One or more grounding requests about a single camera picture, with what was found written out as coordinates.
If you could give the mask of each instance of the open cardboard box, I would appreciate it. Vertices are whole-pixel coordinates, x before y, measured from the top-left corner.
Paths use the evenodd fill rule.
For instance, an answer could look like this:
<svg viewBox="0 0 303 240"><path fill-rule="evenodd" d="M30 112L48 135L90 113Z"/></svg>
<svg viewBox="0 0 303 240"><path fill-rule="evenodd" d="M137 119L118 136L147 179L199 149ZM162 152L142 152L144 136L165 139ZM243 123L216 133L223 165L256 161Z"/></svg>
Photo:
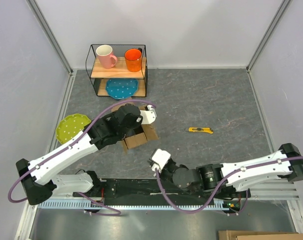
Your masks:
<svg viewBox="0 0 303 240"><path fill-rule="evenodd" d="M128 103L115 106L111 109L111 111L115 112L121 106L124 106ZM145 106L146 105L139 106L138 108L140 110L145 110ZM147 143L148 141L159 139L153 124L142 124L139 128L134 130L134 133L135 133L134 135L125 137L124 140L120 141L125 153L127 153L128 149L133 149Z"/></svg>
<svg viewBox="0 0 303 240"><path fill-rule="evenodd" d="M218 231L219 240L303 240L297 232Z"/></svg>

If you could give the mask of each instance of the gray marble tabletop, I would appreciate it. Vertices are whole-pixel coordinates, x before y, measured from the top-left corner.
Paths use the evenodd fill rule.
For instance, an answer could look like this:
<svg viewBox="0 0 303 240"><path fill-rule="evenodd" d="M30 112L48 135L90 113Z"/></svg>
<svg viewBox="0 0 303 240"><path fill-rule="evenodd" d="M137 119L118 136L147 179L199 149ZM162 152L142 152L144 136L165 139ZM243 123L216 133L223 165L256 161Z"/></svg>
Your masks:
<svg viewBox="0 0 303 240"><path fill-rule="evenodd" d="M62 173L84 169L96 171L101 178L151 178L147 160L156 148L189 168L270 153L245 69L149 69L145 99L157 105L154 124L159 140L127 154L120 143L107 146ZM80 113L93 119L115 102L97 97L86 71L78 70L66 116ZM214 133L186 132L188 127L208 127Z"/></svg>

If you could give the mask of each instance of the mug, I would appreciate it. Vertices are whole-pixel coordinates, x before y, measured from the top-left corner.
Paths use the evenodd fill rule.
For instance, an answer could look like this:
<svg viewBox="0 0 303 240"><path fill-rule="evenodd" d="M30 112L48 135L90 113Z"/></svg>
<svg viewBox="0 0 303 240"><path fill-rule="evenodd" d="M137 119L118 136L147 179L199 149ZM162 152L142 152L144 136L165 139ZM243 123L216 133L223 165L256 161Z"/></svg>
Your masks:
<svg viewBox="0 0 303 240"><path fill-rule="evenodd" d="M125 52L127 69L131 72L138 72L142 69L142 49L132 48Z"/></svg>
<svg viewBox="0 0 303 240"><path fill-rule="evenodd" d="M111 69L117 63L117 57L113 53L113 48L109 45L101 45L96 49L100 64L105 69Z"/></svg>

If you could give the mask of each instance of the wall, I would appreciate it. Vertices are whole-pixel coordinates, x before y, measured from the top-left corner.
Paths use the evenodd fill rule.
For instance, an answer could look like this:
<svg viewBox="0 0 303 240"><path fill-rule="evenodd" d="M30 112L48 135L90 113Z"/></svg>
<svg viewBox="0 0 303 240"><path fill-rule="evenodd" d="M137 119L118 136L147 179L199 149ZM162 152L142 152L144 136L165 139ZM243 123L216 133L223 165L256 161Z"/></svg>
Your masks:
<svg viewBox="0 0 303 240"><path fill-rule="evenodd" d="M290 4L252 78L274 147L291 142L303 155L303 0ZM303 202L303 181L296 186Z"/></svg>
<svg viewBox="0 0 303 240"><path fill-rule="evenodd" d="M282 0L37 0L73 68L90 44L146 44L148 66L246 66Z"/></svg>
<svg viewBox="0 0 303 240"><path fill-rule="evenodd" d="M7 200L15 163L45 154L68 73L25 0L0 1L0 239L14 239L24 203ZM15 199L24 196L19 186Z"/></svg>

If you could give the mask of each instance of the shelf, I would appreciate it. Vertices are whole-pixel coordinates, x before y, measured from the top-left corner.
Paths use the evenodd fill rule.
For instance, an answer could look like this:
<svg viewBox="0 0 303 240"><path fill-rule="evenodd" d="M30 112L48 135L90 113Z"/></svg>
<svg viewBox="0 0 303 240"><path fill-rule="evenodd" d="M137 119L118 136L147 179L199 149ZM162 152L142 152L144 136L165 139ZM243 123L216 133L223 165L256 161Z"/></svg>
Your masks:
<svg viewBox="0 0 303 240"><path fill-rule="evenodd" d="M99 89L97 92L97 96L99 97L107 97L109 96L106 91L106 83L109 79L101 79ZM138 90L135 92L133 97L146 97L146 90L145 90L145 81L144 79L138 79Z"/></svg>
<svg viewBox="0 0 303 240"><path fill-rule="evenodd" d="M117 57L117 58L118 58L118 62L116 66L110 69L103 68L99 59L96 58L92 68L91 78L93 79L110 79L110 78L143 79L144 78L143 73L145 73L145 69L146 69L146 57L142 58L142 63L141 63L142 71L140 70L135 72L128 71L124 57Z"/></svg>

